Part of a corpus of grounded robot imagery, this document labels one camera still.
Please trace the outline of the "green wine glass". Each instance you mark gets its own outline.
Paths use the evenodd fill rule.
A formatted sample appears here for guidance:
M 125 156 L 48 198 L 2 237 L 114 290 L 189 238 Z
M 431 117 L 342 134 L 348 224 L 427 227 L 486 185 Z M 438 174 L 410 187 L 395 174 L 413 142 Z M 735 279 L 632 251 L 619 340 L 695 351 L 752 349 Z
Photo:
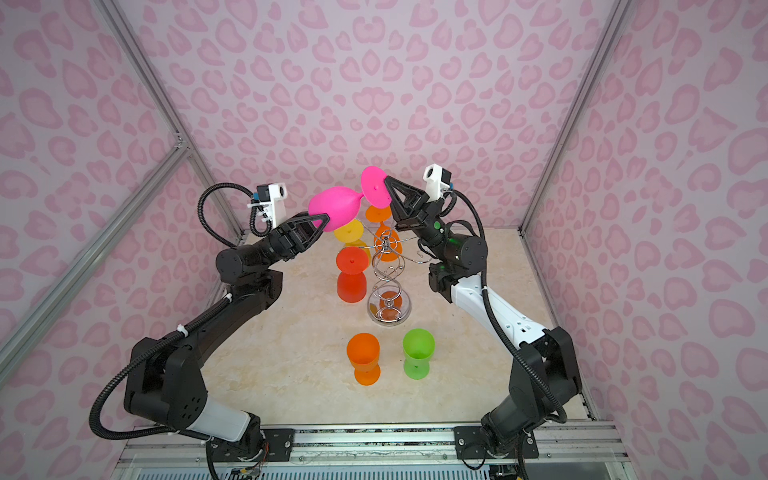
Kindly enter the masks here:
M 422 380 L 430 372 L 430 360 L 434 355 L 436 341 L 425 329 L 415 328 L 408 331 L 402 342 L 405 355 L 403 370 L 413 380 Z

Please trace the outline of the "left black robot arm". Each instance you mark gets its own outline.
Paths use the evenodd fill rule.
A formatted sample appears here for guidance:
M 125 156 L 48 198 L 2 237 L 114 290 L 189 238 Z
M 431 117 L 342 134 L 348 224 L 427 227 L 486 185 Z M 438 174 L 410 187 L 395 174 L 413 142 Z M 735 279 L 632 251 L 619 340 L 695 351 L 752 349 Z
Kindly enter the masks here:
M 329 221 L 326 214 L 301 212 L 254 244 L 220 251 L 215 266 L 227 292 L 176 331 L 135 345 L 126 372 L 125 410 L 167 433 L 203 436 L 229 460 L 263 458 L 259 417 L 213 399 L 202 368 L 246 322 L 277 302 L 283 274 L 275 264 L 307 251 Z

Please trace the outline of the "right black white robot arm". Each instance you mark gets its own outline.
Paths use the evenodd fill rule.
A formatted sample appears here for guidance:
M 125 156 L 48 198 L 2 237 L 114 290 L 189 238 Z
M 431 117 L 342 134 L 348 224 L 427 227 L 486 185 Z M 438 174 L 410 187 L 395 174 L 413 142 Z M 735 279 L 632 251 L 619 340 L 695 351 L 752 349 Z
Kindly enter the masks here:
M 471 221 L 444 218 L 468 197 L 440 186 L 436 195 L 385 176 L 383 188 L 398 231 L 411 231 L 431 258 L 430 289 L 494 334 L 512 357 L 508 393 L 480 421 L 480 445 L 489 456 L 523 456 L 534 430 L 564 424 L 566 404 L 583 390 L 574 341 L 561 327 L 547 328 L 523 316 L 488 284 L 489 249 L 477 210 Z

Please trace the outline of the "pink wine glass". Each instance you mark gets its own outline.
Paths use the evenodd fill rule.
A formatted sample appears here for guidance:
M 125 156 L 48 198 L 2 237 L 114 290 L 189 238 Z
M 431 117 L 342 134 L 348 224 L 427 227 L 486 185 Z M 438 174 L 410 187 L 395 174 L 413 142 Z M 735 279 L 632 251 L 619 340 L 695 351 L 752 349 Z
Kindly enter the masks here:
M 315 195 L 308 204 L 310 216 L 325 214 L 328 222 L 324 231 L 334 231 L 354 220 L 365 198 L 372 206 L 385 209 L 392 201 L 385 185 L 387 174 L 378 167 L 367 167 L 360 178 L 361 191 L 337 186 Z

